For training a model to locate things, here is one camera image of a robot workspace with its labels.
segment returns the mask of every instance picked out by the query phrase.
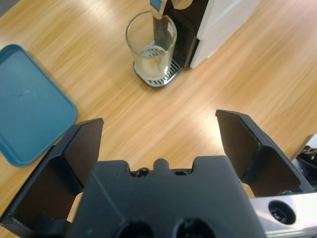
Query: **drinking glass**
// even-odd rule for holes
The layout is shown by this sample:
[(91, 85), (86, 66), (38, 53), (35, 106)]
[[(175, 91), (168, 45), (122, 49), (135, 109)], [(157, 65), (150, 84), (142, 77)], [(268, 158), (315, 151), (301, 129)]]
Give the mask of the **drinking glass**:
[(177, 31), (174, 22), (164, 15), (153, 17), (150, 11), (136, 15), (126, 29), (134, 68), (143, 79), (158, 80), (169, 70)]

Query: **drip tray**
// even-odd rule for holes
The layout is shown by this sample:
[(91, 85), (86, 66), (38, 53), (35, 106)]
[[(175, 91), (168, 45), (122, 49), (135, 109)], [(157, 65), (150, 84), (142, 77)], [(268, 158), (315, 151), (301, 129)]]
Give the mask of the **drip tray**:
[(135, 63), (133, 63), (133, 68), (134, 68), (134, 71), (137, 73), (137, 75), (147, 85), (149, 85), (150, 87), (153, 87), (153, 88), (161, 88), (161, 87), (166, 86), (172, 80), (174, 80), (177, 77), (177, 75), (184, 69), (184, 67), (181, 66), (181, 64), (178, 63), (178, 61), (175, 58), (173, 58), (172, 63), (171, 63), (170, 68), (169, 68), (169, 71), (165, 77), (158, 79), (158, 80), (148, 80), (148, 79), (142, 78), (142, 76), (138, 72), (138, 69), (135, 67)]

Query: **blue plastic tray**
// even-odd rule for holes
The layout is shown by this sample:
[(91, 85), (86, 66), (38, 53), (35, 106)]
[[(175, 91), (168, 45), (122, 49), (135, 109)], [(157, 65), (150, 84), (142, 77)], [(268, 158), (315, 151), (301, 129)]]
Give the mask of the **blue plastic tray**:
[(0, 51), (0, 151), (12, 165), (35, 161), (76, 119), (74, 104), (22, 47)]

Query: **wooden table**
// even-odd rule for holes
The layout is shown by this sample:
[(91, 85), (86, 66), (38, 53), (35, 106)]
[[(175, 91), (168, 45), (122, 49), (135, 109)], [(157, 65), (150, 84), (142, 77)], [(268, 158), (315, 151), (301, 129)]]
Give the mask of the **wooden table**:
[[(78, 109), (103, 118), (99, 160), (132, 170), (165, 158), (190, 168), (223, 154), (216, 109), (249, 114), (288, 155), (317, 133), (317, 2), (263, 0), (210, 59), (154, 90), (134, 73), (129, 20), (148, 0), (21, 0), (0, 18), (0, 48), (23, 46)], [(39, 160), (19, 169), (0, 156), (0, 212)], [(0, 237), (13, 237), (0, 229)]]

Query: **silver metal plate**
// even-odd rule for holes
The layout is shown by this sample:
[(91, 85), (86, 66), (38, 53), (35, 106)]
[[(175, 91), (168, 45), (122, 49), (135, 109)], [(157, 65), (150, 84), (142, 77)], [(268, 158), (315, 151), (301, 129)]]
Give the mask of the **silver metal plate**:
[[(286, 203), (295, 213), (296, 221), (285, 225), (270, 213), (272, 201)], [(317, 238), (317, 193), (250, 198), (268, 238)]]

